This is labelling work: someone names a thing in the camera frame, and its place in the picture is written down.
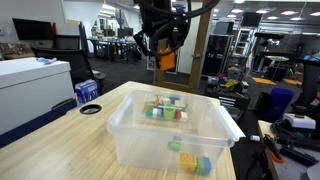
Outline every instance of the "office chair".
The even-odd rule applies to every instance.
[[[60,61],[69,62],[73,87],[78,83],[92,79],[97,82],[99,94],[102,95],[104,86],[103,80],[106,78],[106,74],[98,71],[92,71],[84,50],[56,50],[34,47],[31,47],[31,49],[36,57],[48,59],[57,58]]]
[[[80,36],[56,35],[53,39],[52,49],[78,50],[80,49]]]

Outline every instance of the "cable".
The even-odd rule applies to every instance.
[[[162,10],[157,7],[154,7],[151,4],[145,2],[144,0],[137,0],[139,5],[141,6],[140,8],[145,8],[148,11],[152,11],[153,13],[157,13],[159,15],[166,14],[169,17],[174,17],[174,20],[172,20],[171,22],[162,26],[159,30],[157,30],[157,32],[153,35],[153,37],[151,37],[151,43],[150,43],[151,52],[157,56],[166,56],[166,55],[169,55],[169,54],[175,52],[176,50],[178,50],[183,45],[185,39],[187,38],[187,35],[189,33],[189,29],[190,29],[191,18],[194,18],[196,16],[199,16],[199,15],[211,10],[219,3],[219,1],[220,0],[211,0],[210,3],[208,3],[205,7],[191,11],[191,0],[188,0],[188,12],[172,12],[172,11]],[[167,30],[173,29],[174,27],[176,27],[179,24],[186,25],[186,29],[182,33],[181,40],[178,43],[176,43],[176,45],[174,47],[171,48],[170,52],[158,53],[158,51],[155,49],[155,44],[158,41],[158,38],[160,36],[162,36],[163,33],[165,33]]]

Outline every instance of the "blue trash can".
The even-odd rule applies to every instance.
[[[281,118],[291,102],[294,93],[288,89],[273,88],[270,93],[271,101],[266,112],[266,120],[274,122]]]

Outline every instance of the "white box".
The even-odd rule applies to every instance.
[[[68,62],[0,61],[0,135],[74,97]]]
[[[214,106],[208,98],[180,95],[191,111],[186,122],[150,119],[141,115],[145,96],[170,96],[165,92],[134,90],[109,119],[117,160],[120,164],[151,169],[184,171],[178,163],[180,152],[208,157],[211,172],[224,148],[230,148],[245,135],[222,106]]]

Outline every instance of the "wooden desk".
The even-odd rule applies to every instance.
[[[99,113],[83,115],[76,109],[1,149],[0,179],[236,179],[229,149],[210,177],[119,165],[106,125],[132,89],[175,92],[127,82],[92,101],[102,106]]]
[[[7,59],[21,59],[21,58],[34,57],[34,54],[33,54],[33,52],[30,52],[30,53],[25,53],[25,54],[21,54],[21,55],[18,55],[18,54],[3,55],[3,57],[5,60],[7,60]]]

